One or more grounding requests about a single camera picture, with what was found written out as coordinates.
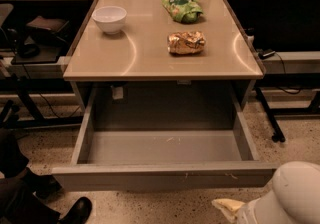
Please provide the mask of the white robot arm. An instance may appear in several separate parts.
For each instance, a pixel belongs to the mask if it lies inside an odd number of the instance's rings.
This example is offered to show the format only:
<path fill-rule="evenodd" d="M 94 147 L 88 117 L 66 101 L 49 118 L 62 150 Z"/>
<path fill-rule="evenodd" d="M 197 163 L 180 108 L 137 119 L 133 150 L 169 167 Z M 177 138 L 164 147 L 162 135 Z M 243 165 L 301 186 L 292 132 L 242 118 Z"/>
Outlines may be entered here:
<path fill-rule="evenodd" d="M 281 165 L 272 188 L 250 202 L 215 199 L 231 224 L 320 224 L 320 166 L 302 161 Z"/>

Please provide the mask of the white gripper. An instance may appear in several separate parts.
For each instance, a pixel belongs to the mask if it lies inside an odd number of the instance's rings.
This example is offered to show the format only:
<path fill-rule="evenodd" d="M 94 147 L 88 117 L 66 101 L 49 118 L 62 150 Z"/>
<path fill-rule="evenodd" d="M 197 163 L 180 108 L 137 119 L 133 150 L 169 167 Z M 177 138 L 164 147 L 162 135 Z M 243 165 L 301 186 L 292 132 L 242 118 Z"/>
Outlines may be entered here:
<path fill-rule="evenodd" d="M 212 205 L 220 210 L 231 224 L 267 224 L 260 199 L 244 204 L 242 201 L 220 198 L 214 199 Z"/>

